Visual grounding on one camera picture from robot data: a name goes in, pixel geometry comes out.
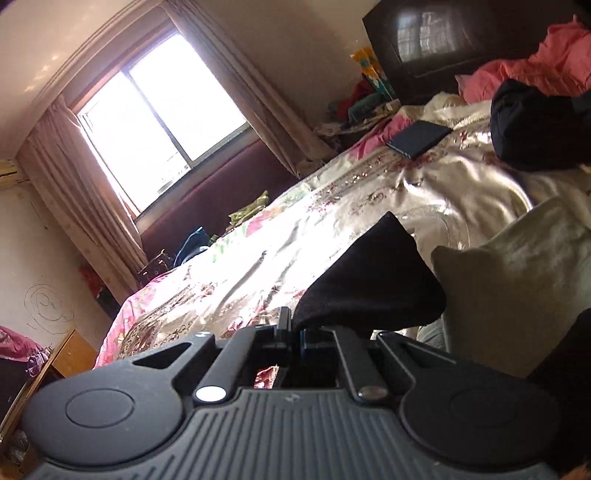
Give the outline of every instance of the window ledge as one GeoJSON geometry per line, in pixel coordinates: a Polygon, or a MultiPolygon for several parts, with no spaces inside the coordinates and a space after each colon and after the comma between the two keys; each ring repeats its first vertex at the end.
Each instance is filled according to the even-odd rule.
{"type": "Polygon", "coordinates": [[[198,158],[196,161],[198,164],[195,167],[177,180],[174,185],[139,214],[135,219],[135,226],[140,235],[150,228],[160,217],[165,215],[174,205],[178,204],[193,188],[214,174],[242,150],[259,140],[259,136],[254,129],[250,125],[246,125],[245,129],[240,131],[235,137],[225,143],[220,142],[223,144],[215,145],[203,154],[203,156],[198,158]]]}

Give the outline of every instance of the circular pad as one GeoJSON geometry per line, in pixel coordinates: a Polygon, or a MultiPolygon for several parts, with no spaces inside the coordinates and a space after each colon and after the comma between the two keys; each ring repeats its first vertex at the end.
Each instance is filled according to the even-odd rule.
{"type": "Polygon", "coordinates": [[[445,460],[511,469],[537,461],[558,431],[554,399],[523,380],[476,365],[414,375],[400,404],[402,424],[445,460]]]}
{"type": "Polygon", "coordinates": [[[23,417],[50,459],[107,467],[153,451],[178,429],[183,408],[166,370],[116,362],[43,388],[23,417]]]}
{"type": "Polygon", "coordinates": [[[110,388],[76,395],[66,405],[66,416],[80,427],[103,429],[124,421],[134,410],[134,399],[110,388]]]}

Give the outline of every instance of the wooden dresser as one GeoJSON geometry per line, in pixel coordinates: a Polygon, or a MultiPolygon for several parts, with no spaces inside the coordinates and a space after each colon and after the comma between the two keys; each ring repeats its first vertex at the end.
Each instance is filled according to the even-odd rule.
{"type": "Polygon", "coordinates": [[[27,451],[20,468],[12,464],[4,455],[29,398],[46,383],[92,370],[96,357],[97,352],[77,331],[73,330],[52,351],[39,375],[22,388],[0,424],[0,480],[22,478],[22,475],[32,470],[37,463],[31,449],[27,451]]]}

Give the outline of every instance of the tablet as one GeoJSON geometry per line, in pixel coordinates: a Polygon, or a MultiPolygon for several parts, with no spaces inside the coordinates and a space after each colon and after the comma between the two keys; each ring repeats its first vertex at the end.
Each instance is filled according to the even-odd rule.
{"type": "Polygon", "coordinates": [[[424,120],[417,120],[394,135],[386,145],[412,160],[437,145],[453,130],[424,120]]]}

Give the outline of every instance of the floral bedspread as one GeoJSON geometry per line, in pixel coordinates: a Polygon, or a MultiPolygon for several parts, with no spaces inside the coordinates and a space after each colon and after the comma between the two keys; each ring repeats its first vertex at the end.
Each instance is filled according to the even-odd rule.
{"type": "MultiPolygon", "coordinates": [[[[412,233],[428,265],[434,247],[480,245],[557,194],[591,225],[585,193],[591,176],[511,171],[494,153],[489,119],[490,102],[465,105],[443,94],[425,107],[403,107],[212,249],[130,297],[96,366],[199,331],[224,338],[244,326],[276,323],[279,308],[295,308],[387,211],[412,233]],[[453,132],[409,161],[384,145],[417,118],[453,132]]],[[[258,386],[271,381],[270,371],[263,372],[258,386]]]]}

